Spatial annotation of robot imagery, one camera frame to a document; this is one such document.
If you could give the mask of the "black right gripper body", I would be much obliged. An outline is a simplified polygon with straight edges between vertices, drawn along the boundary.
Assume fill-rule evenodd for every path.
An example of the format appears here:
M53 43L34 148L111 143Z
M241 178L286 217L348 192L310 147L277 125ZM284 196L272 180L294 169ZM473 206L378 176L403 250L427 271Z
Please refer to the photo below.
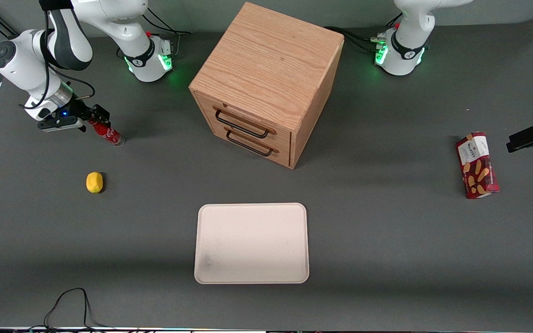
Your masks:
M76 122L76 120L94 121L93 109L88 107L82 100L71 99L62 107L62 120L64 122Z

